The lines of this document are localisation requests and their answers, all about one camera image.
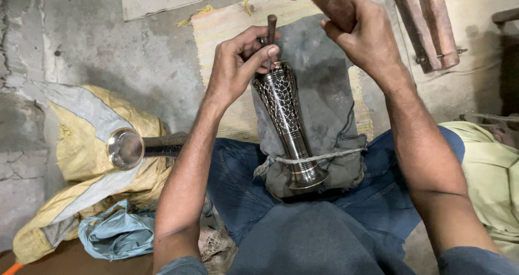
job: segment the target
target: lap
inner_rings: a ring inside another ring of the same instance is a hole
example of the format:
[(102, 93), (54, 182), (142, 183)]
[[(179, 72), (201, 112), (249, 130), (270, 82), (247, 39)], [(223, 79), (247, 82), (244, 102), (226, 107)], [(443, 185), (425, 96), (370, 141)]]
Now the lap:
[[(463, 141), (444, 127), (440, 130), (461, 162)], [(261, 178), (254, 178), (254, 169), (265, 159), (258, 144), (217, 138), (214, 146), (208, 196), (237, 245), (256, 222), (282, 203), (272, 197)], [(371, 230), (374, 236), (384, 238), (388, 245), (400, 246), (421, 219), (398, 167), (391, 131), (369, 144), (363, 152), (363, 160), (367, 166), (363, 181), (332, 203)]]
[(254, 178), (254, 170), (266, 158), (259, 144), (226, 138), (217, 138), (214, 144), (207, 193), (237, 245), (280, 203), (261, 178)]

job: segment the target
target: concrete wall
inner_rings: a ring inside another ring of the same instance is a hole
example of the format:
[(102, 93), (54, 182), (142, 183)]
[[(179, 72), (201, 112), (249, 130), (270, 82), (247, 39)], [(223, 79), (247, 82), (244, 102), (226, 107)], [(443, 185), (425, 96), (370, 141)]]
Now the concrete wall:
[(121, 0), (43, 0), (46, 80), (119, 93), (189, 130), (204, 95), (192, 30), (161, 13), (123, 22)]
[(49, 147), (45, 114), (22, 96), (26, 81), (43, 81), (39, 0), (2, 0), (0, 21), (0, 251), (45, 201)]

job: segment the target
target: metal cup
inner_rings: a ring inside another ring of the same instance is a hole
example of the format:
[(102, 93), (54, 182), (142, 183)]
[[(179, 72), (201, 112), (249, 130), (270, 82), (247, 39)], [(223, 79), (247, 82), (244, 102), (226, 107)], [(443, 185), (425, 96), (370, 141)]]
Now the metal cup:
[(121, 128), (107, 140), (107, 154), (114, 166), (128, 171), (135, 168), (143, 158), (178, 157), (186, 138), (184, 132), (143, 138), (132, 128)]
[[(292, 68), (285, 61), (275, 63), (270, 73), (256, 73), (251, 80), (290, 159), (299, 160), (312, 156), (301, 122), (297, 84)], [(289, 164), (288, 188), (302, 190), (321, 184), (328, 178), (317, 162)]]

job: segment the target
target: knee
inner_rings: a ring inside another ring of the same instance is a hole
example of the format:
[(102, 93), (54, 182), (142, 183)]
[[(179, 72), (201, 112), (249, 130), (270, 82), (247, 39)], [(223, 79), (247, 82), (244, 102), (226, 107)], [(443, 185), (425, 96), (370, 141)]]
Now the knee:
[(456, 157), (461, 163), (465, 155), (465, 144), (463, 143), (463, 140), (461, 139), (461, 137), (458, 136), (458, 134), (452, 132), (451, 130), (445, 127), (438, 126), (438, 128), (440, 129), (440, 132), (442, 133), (443, 137), (447, 140), (447, 142), (451, 146), (451, 149), (456, 154)]
[(211, 169), (219, 166), (221, 154), (225, 150), (225, 138), (217, 138), (214, 141), (213, 153), (211, 154)]
[(234, 143), (237, 142), (227, 138), (217, 138), (214, 141), (213, 147), (213, 159), (219, 157), (222, 152), (227, 152), (234, 147)]

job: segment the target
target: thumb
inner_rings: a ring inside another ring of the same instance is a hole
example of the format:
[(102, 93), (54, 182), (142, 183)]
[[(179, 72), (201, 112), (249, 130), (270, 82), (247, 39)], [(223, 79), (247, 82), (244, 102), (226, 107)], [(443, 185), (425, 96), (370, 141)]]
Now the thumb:
[(343, 32), (331, 20), (321, 20), (321, 28), (326, 32), (328, 38), (344, 51), (350, 50), (355, 43), (354, 35)]
[(238, 76), (240, 79), (250, 79), (263, 63), (267, 62), (278, 53), (279, 47), (276, 45), (268, 45), (261, 48), (240, 67)]

